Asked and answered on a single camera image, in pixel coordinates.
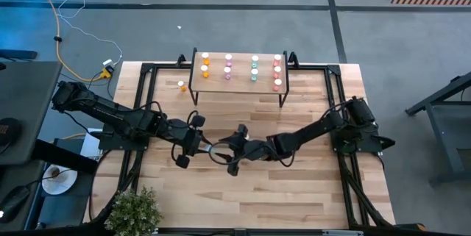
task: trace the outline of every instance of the wooden tabletop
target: wooden tabletop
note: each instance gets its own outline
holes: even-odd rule
[[[226,67],[225,56],[227,53],[208,52],[210,65],[208,66],[209,77],[202,75],[203,65],[202,52],[197,52],[194,58],[193,81],[191,89],[195,92],[214,93],[258,93],[258,94],[284,94],[286,93],[286,58],[280,54],[280,79],[282,84],[279,91],[273,91],[275,78],[273,78],[273,60],[275,54],[249,54],[230,53],[232,55],[232,68],[230,79],[225,79],[224,67]],[[252,56],[258,56],[257,80],[252,81]]]
[[[134,103],[141,63],[123,62],[121,68],[115,101],[127,107]],[[359,65],[341,65],[341,75],[347,99],[365,97]],[[328,108],[321,71],[289,71],[289,76],[290,93],[282,109],[277,96],[233,93],[202,94],[195,107],[190,93],[181,92],[177,85],[188,81],[189,70],[159,70],[154,100],[169,118],[185,120],[190,111],[199,110],[206,117],[202,129],[209,140],[232,134],[240,123],[247,125],[251,138],[264,139],[298,130]],[[192,157],[188,169],[178,168],[170,148],[170,143],[152,139],[139,179],[140,187],[157,191],[165,216],[161,227],[347,228],[339,164],[327,135],[303,145],[290,168],[278,162],[243,160],[237,177],[211,162],[207,154]],[[116,190],[123,153],[110,152],[98,170],[93,186],[95,215]],[[381,163],[371,154],[359,154],[358,164],[365,193],[384,218],[394,223]],[[361,222],[355,196],[353,204]]]

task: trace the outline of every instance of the potted plant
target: potted plant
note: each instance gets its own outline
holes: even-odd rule
[[[147,236],[156,230],[162,219],[155,191],[144,186],[139,195],[132,190],[117,195],[105,225],[116,236]]]

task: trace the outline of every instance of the computer mouse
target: computer mouse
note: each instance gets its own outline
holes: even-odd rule
[[[8,223],[15,219],[24,202],[29,197],[29,188],[17,186],[0,201],[0,223]]]

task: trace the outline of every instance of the gray floor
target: gray floor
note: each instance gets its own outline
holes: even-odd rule
[[[161,4],[327,4],[327,0],[88,0]],[[336,0],[337,5],[389,6],[389,0]],[[71,20],[116,41],[125,60],[175,60],[194,46],[211,51],[295,51],[303,62],[338,62],[329,12],[83,10]],[[359,63],[380,133],[397,141],[385,152],[386,179],[398,223],[425,224],[440,232],[469,234],[471,184],[432,189],[428,179],[448,171],[425,113],[409,118],[406,107],[471,70],[468,12],[340,12],[347,61]],[[0,47],[33,49],[55,60],[55,22],[48,9],[0,8]],[[118,52],[63,24],[63,58],[83,76]],[[111,83],[114,91],[116,81]],[[105,86],[93,90],[106,95]],[[471,93],[465,93],[471,99]],[[89,127],[98,121],[77,114]],[[48,112],[40,137],[80,132],[69,118]]]

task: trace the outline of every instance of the small wooden shelf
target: small wooden shelf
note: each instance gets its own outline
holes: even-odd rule
[[[209,77],[205,78],[201,71],[204,65],[202,52],[194,49],[193,62],[191,63],[191,74],[189,89],[194,104],[197,105],[198,94],[202,93],[256,93],[272,94],[280,96],[280,107],[289,92],[288,65],[286,53],[280,54],[279,66],[281,72],[279,79],[282,83],[279,90],[273,90],[275,86],[275,71],[273,62],[275,54],[251,54],[231,52],[208,52],[210,64],[208,66]],[[230,79],[225,79],[224,68],[226,67],[226,54],[232,55],[232,67]],[[258,56],[257,80],[252,81],[252,56]]]

